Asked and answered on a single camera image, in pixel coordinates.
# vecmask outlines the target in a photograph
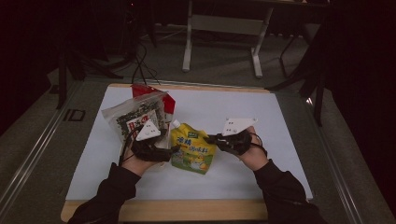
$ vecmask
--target chair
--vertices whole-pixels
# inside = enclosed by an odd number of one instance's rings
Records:
[[[305,42],[310,45],[312,43],[312,40],[314,39],[315,35],[318,32],[318,29],[320,27],[320,24],[315,24],[315,23],[305,23],[301,27],[301,35],[303,36]],[[288,74],[285,69],[285,64],[283,63],[283,55],[285,54],[286,50],[290,47],[291,43],[298,37],[298,35],[294,35],[289,43],[286,45],[286,47],[282,50],[279,56],[279,63],[280,67],[282,69],[282,73],[285,77],[292,77],[294,74],[294,71]]]

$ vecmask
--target black cable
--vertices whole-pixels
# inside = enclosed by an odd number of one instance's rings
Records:
[[[128,135],[126,136],[125,140],[124,140],[124,146],[122,148],[122,153],[120,154],[120,159],[119,159],[119,165],[122,165],[122,163],[126,160],[128,160],[130,157],[128,157],[127,159],[123,159],[125,152],[127,150],[127,147],[131,144],[132,141],[132,135],[138,130],[140,129],[140,127],[135,128],[133,130],[131,130]]]

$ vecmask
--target metal stand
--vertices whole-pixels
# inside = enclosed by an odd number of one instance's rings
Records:
[[[251,49],[251,57],[256,77],[262,77],[262,66],[259,59],[259,51],[268,28],[273,8],[266,11],[263,21],[226,18],[206,15],[196,15],[192,13],[192,0],[189,1],[189,17],[187,19],[187,42],[184,51],[183,72],[190,71],[191,64],[191,32],[194,30],[206,30],[213,32],[225,32],[232,34],[257,35],[258,41],[255,48]]]

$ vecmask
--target red package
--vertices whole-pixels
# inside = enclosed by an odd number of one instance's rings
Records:
[[[131,87],[132,87],[132,96],[133,97],[137,97],[137,96],[144,95],[147,93],[152,93],[155,91],[160,91],[153,87],[143,85],[143,84],[132,84]],[[168,124],[168,127],[169,127],[169,123],[172,122],[172,117],[175,112],[176,102],[169,94],[166,94],[163,97],[163,106],[164,106],[163,110],[165,112],[165,122]]]

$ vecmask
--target packaging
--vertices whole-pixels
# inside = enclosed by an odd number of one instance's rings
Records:
[[[206,174],[216,153],[216,145],[208,144],[204,131],[197,131],[186,123],[173,122],[175,129],[171,130],[172,146],[181,145],[179,152],[171,158],[173,166],[182,170]]]
[[[149,119],[159,130],[167,129],[163,109],[165,95],[166,93],[161,91],[140,95],[104,109],[102,114],[121,141],[124,141],[129,132],[142,126]]]

